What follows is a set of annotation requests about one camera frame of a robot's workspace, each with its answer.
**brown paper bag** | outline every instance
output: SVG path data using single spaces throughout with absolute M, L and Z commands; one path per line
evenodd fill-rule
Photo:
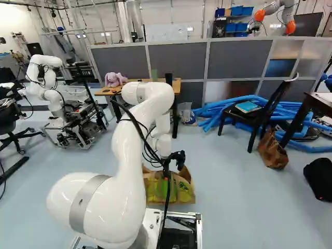
M 269 129 L 259 142 L 258 151 L 266 167 L 283 170 L 288 164 L 288 155 L 275 139 L 275 130 Z
M 142 166 L 147 204 L 164 204 L 167 182 L 162 171 L 152 171 Z M 179 172 L 171 171 L 170 204 L 193 204 L 196 201 L 195 187 L 186 166 Z

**wooden desk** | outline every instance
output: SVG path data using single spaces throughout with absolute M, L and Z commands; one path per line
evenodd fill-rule
M 129 82 L 132 81 L 138 81 L 139 79 L 129 79 Z M 152 79 L 141 79 L 144 82 L 151 82 Z M 165 78 L 159 78 L 158 79 L 159 82 L 166 82 Z M 121 90 L 122 90 L 123 86 L 118 86 L 118 87 L 103 87 L 102 89 L 100 89 L 99 91 L 95 92 L 94 95 L 95 96 L 105 96 L 108 106 L 109 108 L 114 111 L 114 114 L 117 118 L 117 122 L 119 122 L 121 120 L 122 117 L 122 113 L 120 111 L 119 106 L 117 106 L 116 104 L 112 103 L 110 101 L 110 98 L 117 95 Z M 173 83 L 172 83 L 172 87 L 174 90 L 174 103 L 172 105 L 172 112 L 173 112 L 173 131 L 172 131 L 172 137 L 175 139 L 177 138 L 177 130 L 178 130 L 178 123 L 179 123 L 179 116 L 177 115 L 177 101 L 176 101 L 176 96 L 180 94 L 181 92 L 181 79 L 180 78 L 174 78 Z
M 132 81 L 138 81 L 139 79 L 129 79 L 129 82 Z M 152 81 L 152 79 L 141 79 L 144 82 L 150 82 Z M 158 79 L 158 82 L 165 82 L 165 78 L 160 78 Z M 117 92 L 121 91 L 123 86 L 118 86 L 118 87 L 103 87 L 102 89 L 100 89 L 98 92 L 95 92 L 94 95 L 95 96 L 113 96 L 115 95 Z M 175 78 L 175 80 L 173 81 L 173 90 L 174 90 L 174 94 L 175 95 L 179 95 L 181 92 L 181 79 L 180 78 Z
M 289 140 L 292 139 L 296 128 L 298 128 L 304 119 L 306 118 L 308 112 L 311 110 L 311 108 L 318 109 L 319 111 L 323 112 L 325 115 L 332 118 L 332 103 L 319 97 L 316 92 L 313 92 L 312 94 L 305 93 L 306 97 L 295 115 L 294 120 L 290 124 L 289 128 L 287 129 L 284 137 L 281 140 L 280 146 L 285 148 L 288 144 Z

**plush toy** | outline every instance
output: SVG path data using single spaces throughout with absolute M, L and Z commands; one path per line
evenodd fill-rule
M 127 83 L 128 79 L 123 77 L 121 73 L 107 73 L 105 75 L 105 86 L 106 87 L 117 87 Z

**black bag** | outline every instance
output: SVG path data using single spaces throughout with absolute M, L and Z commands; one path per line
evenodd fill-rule
M 328 158 L 318 158 L 305 166 L 303 174 L 316 198 L 332 202 L 332 162 Z

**yellow bag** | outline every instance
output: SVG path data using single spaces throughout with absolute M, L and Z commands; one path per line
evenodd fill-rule
M 147 204 L 164 204 L 168 181 L 162 171 L 151 171 L 143 166 Z M 193 204 L 196 201 L 194 184 L 186 166 L 179 173 L 171 171 L 170 204 Z

